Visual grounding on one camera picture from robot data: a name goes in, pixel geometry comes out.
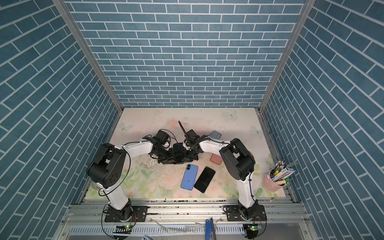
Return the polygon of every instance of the phone screen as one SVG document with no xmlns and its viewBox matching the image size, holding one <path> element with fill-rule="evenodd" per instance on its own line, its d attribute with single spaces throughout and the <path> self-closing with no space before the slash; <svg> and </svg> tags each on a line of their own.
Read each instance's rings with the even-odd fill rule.
<svg viewBox="0 0 384 240">
<path fill-rule="evenodd" d="M 205 167 L 200 177 L 196 181 L 194 187 L 200 192 L 204 193 L 212 178 L 214 177 L 215 173 L 215 170 L 209 167 Z"/>
</svg>

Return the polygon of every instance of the table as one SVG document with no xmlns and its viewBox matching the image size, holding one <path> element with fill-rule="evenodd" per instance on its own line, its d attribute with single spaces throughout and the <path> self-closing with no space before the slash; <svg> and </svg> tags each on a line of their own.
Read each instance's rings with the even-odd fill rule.
<svg viewBox="0 0 384 240">
<path fill-rule="evenodd" d="M 261 184 L 262 177 L 272 169 L 273 160 L 253 108 L 126 108 L 110 143 L 137 141 L 147 134 L 155 135 L 159 129 L 168 129 L 179 142 L 184 141 L 179 120 L 186 131 L 193 129 L 200 136 L 216 130 L 222 134 L 220 140 L 240 139 L 255 157 L 252 182 L 256 197 L 285 197 L 283 189 L 269 192 Z M 186 164 L 158 164 L 148 154 L 131 160 L 130 171 L 121 186 L 131 199 L 237 198 L 236 180 L 230 176 L 224 163 L 218 166 L 210 162 L 211 155 L 208 152 L 199 154 L 199 160 L 190 163 L 199 167 L 196 179 L 206 166 L 216 171 L 204 194 L 195 188 L 189 191 L 180 187 Z M 121 179 L 127 174 L 128 167 L 127 156 Z M 98 195 L 96 185 L 91 184 L 85 199 L 104 198 Z"/>
</svg>

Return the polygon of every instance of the blue brick wall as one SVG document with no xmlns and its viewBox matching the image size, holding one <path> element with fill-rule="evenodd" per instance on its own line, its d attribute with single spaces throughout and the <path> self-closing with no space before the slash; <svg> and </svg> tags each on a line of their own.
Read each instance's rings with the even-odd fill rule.
<svg viewBox="0 0 384 240">
<path fill-rule="evenodd" d="M 50 0 L 0 6 L 0 239 L 51 238 L 117 111 Z"/>
<path fill-rule="evenodd" d="M 384 239 L 383 13 L 317 0 L 265 109 L 322 239 Z"/>
<path fill-rule="evenodd" d="M 252 106 L 304 0 L 68 0 L 121 104 Z"/>
</svg>

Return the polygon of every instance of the pink cup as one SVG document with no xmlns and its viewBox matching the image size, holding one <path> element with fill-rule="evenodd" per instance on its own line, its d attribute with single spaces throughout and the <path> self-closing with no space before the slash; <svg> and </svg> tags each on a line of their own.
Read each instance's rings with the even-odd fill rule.
<svg viewBox="0 0 384 240">
<path fill-rule="evenodd" d="M 263 177 L 262 184 L 264 188 L 270 192 L 276 192 L 280 188 L 285 187 L 287 185 L 287 183 L 282 186 L 277 185 L 274 181 L 271 180 L 269 173 Z"/>
</svg>

